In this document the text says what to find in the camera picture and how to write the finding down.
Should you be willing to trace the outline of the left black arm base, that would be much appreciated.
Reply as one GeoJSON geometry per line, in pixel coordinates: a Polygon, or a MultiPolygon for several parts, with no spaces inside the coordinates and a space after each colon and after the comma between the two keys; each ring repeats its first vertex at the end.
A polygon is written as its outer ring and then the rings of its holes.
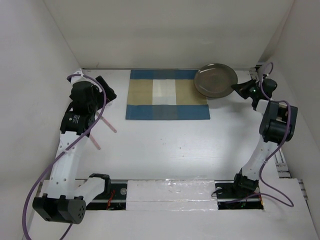
{"type": "Polygon", "coordinates": [[[126,209],[128,181],[111,180],[110,191],[96,196],[87,206],[87,211],[122,211],[126,209]]]}

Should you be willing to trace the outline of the dark olive round plate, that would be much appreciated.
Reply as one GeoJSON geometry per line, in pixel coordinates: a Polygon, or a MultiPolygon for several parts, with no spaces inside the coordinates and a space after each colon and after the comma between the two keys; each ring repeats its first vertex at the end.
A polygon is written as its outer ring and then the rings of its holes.
{"type": "Polygon", "coordinates": [[[194,77],[197,91],[207,98],[223,98],[233,92],[232,85],[238,83],[236,72],[221,63],[208,64],[200,68],[194,77]]]}

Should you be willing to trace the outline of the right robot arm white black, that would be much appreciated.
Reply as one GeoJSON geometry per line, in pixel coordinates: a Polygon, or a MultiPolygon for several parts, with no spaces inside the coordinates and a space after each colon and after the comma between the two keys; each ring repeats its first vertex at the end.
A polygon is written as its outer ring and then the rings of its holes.
{"type": "Polygon", "coordinates": [[[281,104],[272,100],[272,93],[277,86],[276,81],[270,78],[260,82],[252,79],[231,86],[243,99],[251,98],[253,110],[262,114],[258,144],[231,184],[231,191],[237,197],[256,190],[261,179],[262,166],[275,154],[275,150],[290,141],[294,135],[298,108],[287,102],[281,104]]]}

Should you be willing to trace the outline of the blue beige cloth placemat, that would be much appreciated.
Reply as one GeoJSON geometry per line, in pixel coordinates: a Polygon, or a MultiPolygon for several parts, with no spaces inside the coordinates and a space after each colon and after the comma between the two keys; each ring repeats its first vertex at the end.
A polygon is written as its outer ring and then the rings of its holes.
{"type": "Polygon", "coordinates": [[[207,98],[194,84],[195,69],[133,69],[130,71],[126,120],[209,120],[207,98]]]}

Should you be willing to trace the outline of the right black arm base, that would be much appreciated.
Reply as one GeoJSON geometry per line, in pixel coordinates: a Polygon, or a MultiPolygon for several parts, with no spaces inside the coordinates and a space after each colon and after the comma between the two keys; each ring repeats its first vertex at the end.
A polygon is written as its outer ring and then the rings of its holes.
{"type": "Polygon", "coordinates": [[[232,181],[216,181],[211,196],[217,199],[218,210],[263,210],[261,197],[254,194],[252,190],[235,190],[232,181]]]}

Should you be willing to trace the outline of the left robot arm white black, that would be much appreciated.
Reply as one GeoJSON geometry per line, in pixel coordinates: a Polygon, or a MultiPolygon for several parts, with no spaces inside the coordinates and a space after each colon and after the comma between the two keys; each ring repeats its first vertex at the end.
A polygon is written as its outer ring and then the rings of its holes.
{"type": "Polygon", "coordinates": [[[97,196],[107,198],[112,191],[107,174],[93,173],[80,186],[76,174],[91,129],[117,95],[100,75],[91,79],[74,73],[67,80],[72,84],[71,102],[60,125],[58,160],[46,190],[33,199],[32,207],[47,222],[80,224],[87,205],[97,196]]]}

